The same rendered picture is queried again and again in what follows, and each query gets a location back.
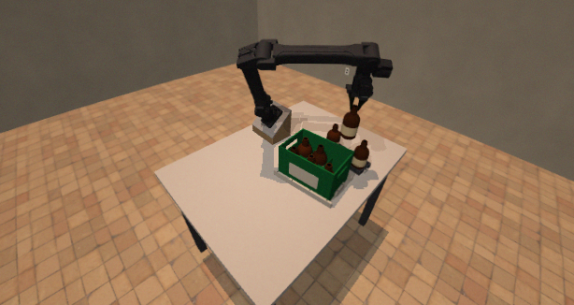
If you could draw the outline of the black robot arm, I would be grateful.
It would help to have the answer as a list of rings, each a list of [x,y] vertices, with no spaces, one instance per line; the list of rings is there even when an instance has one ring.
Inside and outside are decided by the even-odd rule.
[[[272,51],[272,58],[269,59]],[[237,68],[242,70],[250,88],[255,105],[254,114],[261,117],[261,122],[269,128],[280,117],[282,110],[275,105],[270,106],[273,100],[264,90],[258,69],[276,70],[277,65],[284,64],[357,66],[355,75],[362,78],[353,76],[352,91],[358,92],[358,99],[362,101],[368,100],[372,95],[373,86],[370,74],[376,78],[389,78],[393,70],[392,60],[380,58],[379,45],[375,42],[346,46],[281,45],[277,39],[262,39],[260,42],[240,48]],[[364,80],[368,77],[370,78]]]

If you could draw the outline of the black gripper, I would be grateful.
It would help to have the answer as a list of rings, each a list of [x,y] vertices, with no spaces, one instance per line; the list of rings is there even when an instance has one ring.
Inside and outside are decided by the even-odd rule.
[[[359,79],[362,78],[362,77],[359,77],[359,76],[357,76],[357,75],[355,75],[355,77],[356,77],[356,78],[359,78]],[[348,89],[347,89],[347,94],[350,93],[350,94],[349,94],[350,101],[351,101],[350,104],[352,103],[352,105],[353,105],[354,98],[355,98],[355,97],[358,97],[358,92],[353,92],[353,91],[352,91],[352,85],[351,85],[351,84],[346,84],[346,88],[348,88]],[[359,109],[365,104],[366,101],[363,101],[363,103],[361,103],[361,102],[362,102],[362,101],[360,101],[360,99],[359,99],[358,111],[359,111]],[[352,110],[352,105],[350,106],[350,110]],[[361,106],[360,106],[360,105],[361,105]]]

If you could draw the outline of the green plastic crate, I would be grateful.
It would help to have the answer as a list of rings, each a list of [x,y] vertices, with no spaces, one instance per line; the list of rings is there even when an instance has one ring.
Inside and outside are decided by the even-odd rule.
[[[308,158],[291,152],[291,147],[295,146],[297,148],[298,145],[302,143],[303,138],[309,138],[312,153],[317,151],[318,145],[323,145],[323,151],[327,155],[326,164],[331,163],[333,165],[332,170],[335,172],[334,174],[324,169],[326,164],[323,167],[318,164],[317,166],[311,163]],[[286,147],[296,139],[297,142],[289,149],[286,149]],[[280,155],[279,172],[299,182],[327,200],[331,200],[335,195],[334,192],[338,189],[337,187],[348,178],[354,151],[310,131],[295,137],[286,147]]]

